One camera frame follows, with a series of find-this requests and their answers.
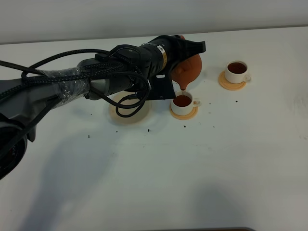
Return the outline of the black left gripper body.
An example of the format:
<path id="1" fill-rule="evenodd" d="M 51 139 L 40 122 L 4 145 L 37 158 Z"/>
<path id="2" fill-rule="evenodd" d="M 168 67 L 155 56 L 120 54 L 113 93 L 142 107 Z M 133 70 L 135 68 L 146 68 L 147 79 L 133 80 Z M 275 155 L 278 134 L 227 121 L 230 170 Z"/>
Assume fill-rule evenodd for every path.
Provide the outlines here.
<path id="1" fill-rule="evenodd" d="M 182 35 L 156 37 L 156 72 L 170 69 L 183 56 L 186 42 Z"/>

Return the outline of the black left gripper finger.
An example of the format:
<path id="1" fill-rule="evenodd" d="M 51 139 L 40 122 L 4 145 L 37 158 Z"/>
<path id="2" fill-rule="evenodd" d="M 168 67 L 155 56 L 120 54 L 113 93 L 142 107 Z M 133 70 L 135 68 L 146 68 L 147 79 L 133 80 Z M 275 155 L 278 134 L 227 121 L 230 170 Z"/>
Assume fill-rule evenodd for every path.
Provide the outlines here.
<path id="1" fill-rule="evenodd" d="M 197 54 L 204 53 L 206 51 L 205 41 L 194 42 L 190 40 L 184 41 L 184 59 L 191 58 Z"/>

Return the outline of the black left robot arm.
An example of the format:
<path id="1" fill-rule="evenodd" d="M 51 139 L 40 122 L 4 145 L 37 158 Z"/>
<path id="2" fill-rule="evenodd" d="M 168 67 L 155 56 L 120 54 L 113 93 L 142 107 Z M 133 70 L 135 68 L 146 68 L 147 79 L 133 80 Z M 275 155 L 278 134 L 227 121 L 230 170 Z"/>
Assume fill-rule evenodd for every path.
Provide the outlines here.
<path id="1" fill-rule="evenodd" d="M 27 143 L 36 138 L 38 122 L 53 108 L 85 97 L 137 113 L 146 101 L 174 99 L 174 69 L 205 51 L 204 41 L 161 35 L 138 47 L 124 44 L 110 51 L 93 49 L 93 58 L 64 70 L 46 71 L 41 66 L 87 50 L 66 51 L 29 67 L 1 62 L 1 66 L 21 71 L 19 79 L 0 83 L 1 177 L 20 163 Z"/>

